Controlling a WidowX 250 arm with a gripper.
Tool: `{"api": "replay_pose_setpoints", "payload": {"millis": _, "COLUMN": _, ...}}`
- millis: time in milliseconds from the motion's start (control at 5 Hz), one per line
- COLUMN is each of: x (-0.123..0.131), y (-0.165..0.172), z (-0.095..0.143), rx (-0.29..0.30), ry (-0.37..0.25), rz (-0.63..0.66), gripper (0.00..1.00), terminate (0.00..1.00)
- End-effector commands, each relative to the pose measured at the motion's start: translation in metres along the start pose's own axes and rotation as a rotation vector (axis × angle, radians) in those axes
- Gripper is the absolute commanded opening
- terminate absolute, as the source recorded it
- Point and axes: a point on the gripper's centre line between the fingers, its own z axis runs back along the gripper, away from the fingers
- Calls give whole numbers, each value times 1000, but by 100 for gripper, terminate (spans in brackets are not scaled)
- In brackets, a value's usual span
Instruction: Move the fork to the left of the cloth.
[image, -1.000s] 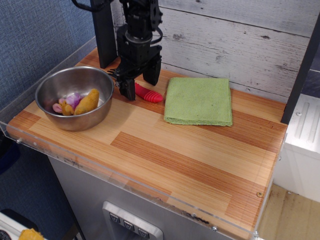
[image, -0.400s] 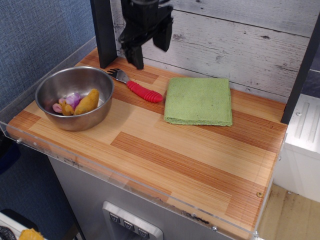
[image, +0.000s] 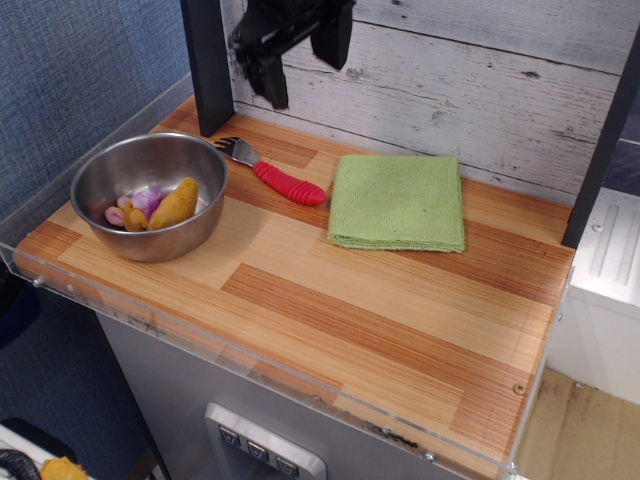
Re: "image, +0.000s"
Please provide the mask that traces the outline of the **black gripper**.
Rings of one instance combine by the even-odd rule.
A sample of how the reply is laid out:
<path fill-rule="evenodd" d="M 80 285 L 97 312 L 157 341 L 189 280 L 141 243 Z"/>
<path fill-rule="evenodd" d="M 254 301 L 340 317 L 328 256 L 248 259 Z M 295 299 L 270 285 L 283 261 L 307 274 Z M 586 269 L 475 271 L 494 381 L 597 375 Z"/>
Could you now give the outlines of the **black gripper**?
<path fill-rule="evenodd" d="M 229 46 L 258 56 L 248 68 L 254 92 L 274 109 L 287 109 L 289 98 L 280 56 L 306 38 L 314 55 L 341 70 L 348 57 L 353 1 L 249 1 L 232 30 Z"/>

